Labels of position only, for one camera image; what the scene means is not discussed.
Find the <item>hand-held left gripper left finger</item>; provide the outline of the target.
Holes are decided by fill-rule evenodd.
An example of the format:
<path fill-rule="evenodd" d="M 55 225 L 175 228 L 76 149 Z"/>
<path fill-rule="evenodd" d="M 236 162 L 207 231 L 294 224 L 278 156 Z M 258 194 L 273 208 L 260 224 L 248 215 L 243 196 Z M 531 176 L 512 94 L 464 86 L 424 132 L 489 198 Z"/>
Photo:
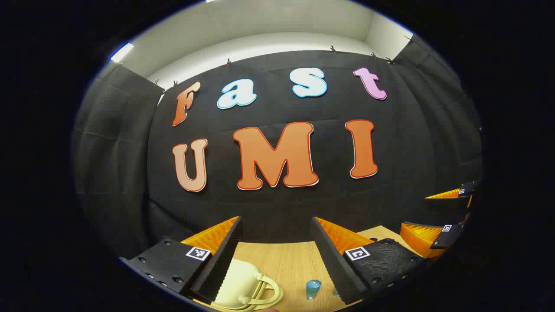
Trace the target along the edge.
<path fill-rule="evenodd" d="M 166 238 L 136 257 L 119 260 L 169 296 L 214 301 L 242 233 L 242 217 L 236 216 L 186 240 Z"/>

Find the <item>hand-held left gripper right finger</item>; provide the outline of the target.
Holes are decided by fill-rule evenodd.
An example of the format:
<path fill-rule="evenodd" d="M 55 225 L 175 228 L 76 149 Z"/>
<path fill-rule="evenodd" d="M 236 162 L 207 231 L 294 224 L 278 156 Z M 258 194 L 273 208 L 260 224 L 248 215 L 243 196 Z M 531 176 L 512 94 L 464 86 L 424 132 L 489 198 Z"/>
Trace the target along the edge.
<path fill-rule="evenodd" d="M 318 217 L 310 233 L 345 304 L 382 298 L 424 270 L 424 257 L 391 238 L 367 239 Z"/>

